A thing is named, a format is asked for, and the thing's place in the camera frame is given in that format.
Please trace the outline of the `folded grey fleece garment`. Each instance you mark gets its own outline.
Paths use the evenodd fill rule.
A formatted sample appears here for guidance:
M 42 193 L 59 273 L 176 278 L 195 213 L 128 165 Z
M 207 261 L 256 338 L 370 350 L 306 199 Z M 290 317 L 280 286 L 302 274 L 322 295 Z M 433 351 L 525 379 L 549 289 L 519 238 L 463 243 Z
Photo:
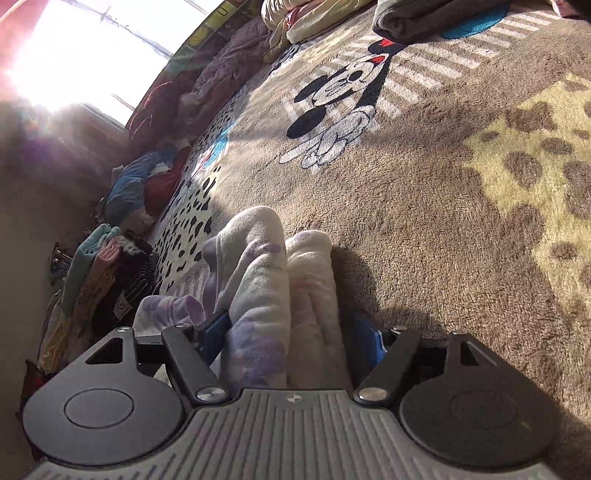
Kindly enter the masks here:
M 383 38 L 409 45 L 508 5 L 496 0 L 379 1 L 372 28 Z

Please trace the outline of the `stack of folded clothes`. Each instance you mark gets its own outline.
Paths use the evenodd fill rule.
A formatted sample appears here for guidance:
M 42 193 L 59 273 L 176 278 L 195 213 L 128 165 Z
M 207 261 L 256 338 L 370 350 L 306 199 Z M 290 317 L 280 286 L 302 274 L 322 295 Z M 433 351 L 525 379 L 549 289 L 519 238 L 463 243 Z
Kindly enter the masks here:
M 47 308 L 37 368 L 53 374 L 132 320 L 154 286 L 157 255 L 130 230 L 101 224 L 77 247 Z

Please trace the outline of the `colourful alphabet foam mat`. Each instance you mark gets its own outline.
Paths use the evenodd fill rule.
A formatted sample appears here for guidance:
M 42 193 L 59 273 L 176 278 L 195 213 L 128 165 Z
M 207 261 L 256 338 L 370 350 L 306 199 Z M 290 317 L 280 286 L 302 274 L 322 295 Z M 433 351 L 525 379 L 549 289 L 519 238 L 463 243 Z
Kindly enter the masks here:
M 197 79 L 236 32 L 259 17 L 262 0 L 228 0 L 209 14 L 173 54 L 156 79 L 156 85 L 177 78 Z

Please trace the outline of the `blue and red clothes heap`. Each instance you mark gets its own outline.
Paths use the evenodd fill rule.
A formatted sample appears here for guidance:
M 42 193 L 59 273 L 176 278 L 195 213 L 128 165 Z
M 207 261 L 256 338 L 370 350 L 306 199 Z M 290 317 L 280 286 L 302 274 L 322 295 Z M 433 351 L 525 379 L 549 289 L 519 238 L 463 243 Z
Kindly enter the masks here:
M 190 153 L 186 142 L 165 143 L 112 172 L 111 187 L 96 207 L 99 223 L 146 233 L 174 193 Z

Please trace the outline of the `pink purple crumpled blanket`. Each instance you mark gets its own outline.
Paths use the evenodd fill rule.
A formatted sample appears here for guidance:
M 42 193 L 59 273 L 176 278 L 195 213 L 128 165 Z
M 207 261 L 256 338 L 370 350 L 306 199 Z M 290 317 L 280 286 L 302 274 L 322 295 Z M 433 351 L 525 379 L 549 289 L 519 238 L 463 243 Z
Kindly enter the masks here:
M 215 115 L 260 69 L 269 46 L 270 30 L 256 17 L 238 29 L 179 99 L 176 133 L 197 139 Z

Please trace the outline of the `white floral fleece garment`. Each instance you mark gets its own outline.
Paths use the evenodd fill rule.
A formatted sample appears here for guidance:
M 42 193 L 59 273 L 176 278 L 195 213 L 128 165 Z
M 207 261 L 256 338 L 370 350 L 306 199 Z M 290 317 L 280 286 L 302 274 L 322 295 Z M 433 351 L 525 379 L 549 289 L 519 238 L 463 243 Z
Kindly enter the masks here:
M 225 312 L 231 327 L 213 371 L 245 388 L 353 389 L 339 323 L 332 241 L 308 230 L 287 238 L 279 215 L 256 206 L 202 249 L 208 274 L 194 295 L 145 297 L 132 328 L 151 336 Z

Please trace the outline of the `Mickey Mouse patterned blanket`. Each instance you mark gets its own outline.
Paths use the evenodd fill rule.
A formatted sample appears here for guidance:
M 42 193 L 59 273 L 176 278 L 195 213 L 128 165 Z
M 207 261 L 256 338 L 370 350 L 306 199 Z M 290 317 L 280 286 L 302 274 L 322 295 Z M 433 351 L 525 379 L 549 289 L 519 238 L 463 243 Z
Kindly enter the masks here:
M 152 240 L 199 295 L 208 237 L 266 205 L 332 239 L 339 296 L 385 326 L 467 330 L 561 406 L 550 464 L 590 475 L 590 26 L 514 1 L 396 46 L 362 13 L 294 46 L 194 143 Z

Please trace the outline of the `bright window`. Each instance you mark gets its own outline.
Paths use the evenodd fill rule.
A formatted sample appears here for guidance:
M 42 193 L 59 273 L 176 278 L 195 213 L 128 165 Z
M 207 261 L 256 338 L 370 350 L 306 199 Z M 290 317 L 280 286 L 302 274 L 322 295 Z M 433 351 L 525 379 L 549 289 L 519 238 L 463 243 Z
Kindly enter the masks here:
M 216 1 L 25 1 L 35 22 L 3 69 L 20 99 L 49 112 L 75 104 L 121 125 Z

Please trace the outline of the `cream yellow quilt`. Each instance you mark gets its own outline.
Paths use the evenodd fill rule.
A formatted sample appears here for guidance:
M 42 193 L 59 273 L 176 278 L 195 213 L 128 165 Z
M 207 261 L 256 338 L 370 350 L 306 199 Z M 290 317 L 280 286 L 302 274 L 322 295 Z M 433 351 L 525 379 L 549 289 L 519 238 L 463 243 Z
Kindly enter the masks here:
M 370 0 L 264 0 L 260 17 L 271 35 L 263 61 L 273 63 L 291 45 L 334 28 L 370 4 Z

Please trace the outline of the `dark red dotted pillow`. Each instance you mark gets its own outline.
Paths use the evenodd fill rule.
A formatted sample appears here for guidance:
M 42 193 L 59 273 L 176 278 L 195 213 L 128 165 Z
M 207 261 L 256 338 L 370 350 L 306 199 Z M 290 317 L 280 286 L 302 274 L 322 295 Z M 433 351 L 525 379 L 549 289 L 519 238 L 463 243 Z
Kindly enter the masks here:
M 181 85 L 175 81 L 155 87 L 128 122 L 129 145 L 148 148 L 167 135 L 173 127 L 181 94 Z

